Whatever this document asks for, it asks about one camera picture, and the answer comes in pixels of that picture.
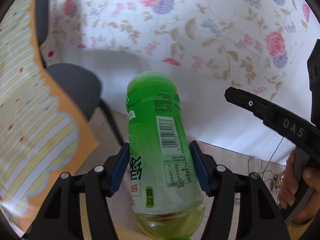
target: human hand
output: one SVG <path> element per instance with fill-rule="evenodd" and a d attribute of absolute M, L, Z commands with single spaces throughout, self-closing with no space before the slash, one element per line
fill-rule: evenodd
<path fill-rule="evenodd" d="M 294 155 L 293 150 L 287 160 L 287 166 L 284 171 L 284 177 L 281 183 L 281 189 L 278 194 L 279 202 L 286 209 L 295 202 L 295 193 L 298 190 L 298 181 L 293 174 Z M 320 208 L 320 170 L 306 168 L 303 172 L 303 179 L 308 186 L 315 189 L 306 206 L 301 210 L 298 216 L 293 220 L 296 225 L 308 223 L 318 212 Z"/>

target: green bottle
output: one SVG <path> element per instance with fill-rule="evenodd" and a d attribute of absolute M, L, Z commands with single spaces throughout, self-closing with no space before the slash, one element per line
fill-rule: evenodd
<path fill-rule="evenodd" d="M 177 88 L 164 74 L 141 73 L 128 85 L 126 108 L 136 220 L 153 239 L 188 239 L 202 222 L 204 204 Z"/>

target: yellow liquid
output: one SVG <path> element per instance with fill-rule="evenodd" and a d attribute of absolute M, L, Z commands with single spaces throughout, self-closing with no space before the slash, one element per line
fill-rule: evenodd
<path fill-rule="evenodd" d="M 201 201 L 190 209 L 166 215 L 135 213 L 135 217 L 143 232 L 154 240 L 187 240 L 202 222 L 204 204 Z"/>

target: silver screw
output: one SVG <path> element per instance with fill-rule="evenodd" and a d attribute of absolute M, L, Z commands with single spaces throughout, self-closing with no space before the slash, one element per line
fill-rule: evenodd
<path fill-rule="evenodd" d="M 253 179 L 258 179 L 259 178 L 259 174 L 256 172 L 251 173 L 251 178 Z"/>
<path fill-rule="evenodd" d="M 95 172 L 101 172 L 101 171 L 103 171 L 103 166 L 101 166 L 101 165 L 95 166 L 94 171 L 95 171 Z"/>
<path fill-rule="evenodd" d="M 67 177 L 69 177 L 69 173 L 64 172 L 64 173 L 61 174 L 60 177 L 61 177 L 61 179 L 66 179 Z"/>
<path fill-rule="evenodd" d="M 225 166 L 223 166 L 223 165 L 218 165 L 218 166 L 217 166 L 217 171 L 225 172 L 225 171 L 226 171 L 226 168 L 225 168 Z"/>

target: blue gripper pad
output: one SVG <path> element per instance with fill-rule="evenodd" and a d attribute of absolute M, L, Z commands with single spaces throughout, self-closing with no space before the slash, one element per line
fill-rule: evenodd
<path fill-rule="evenodd" d="M 125 145 L 124 149 L 121 149 L 121 151 L 117 155 L 109 157 L 109 158 L 114 157 L 118 159 L 118 160 L 110 160 L 111 162 L 116 161 L 116 164 L 113 168 L 113 171 L 111 173 L 111 179 L 110 179 L 109 192 L 111 196 L 113 196 L 114 193 L 116 193 L 120 188 L 125 170 L 127 169 L 127 166 L 129 163 L 129 156 L 130 154 L 129 154 L 129 143 L 128 143 Z"/>
<path fill-rule="evenodd" d="M 189 147 L 200 187 L 207 195 L 209 195 L 211 192 L 211 187 L 209 184 L 209 172 L 200 156 L 202 152 L 196 141 L 192 141 Z"/>

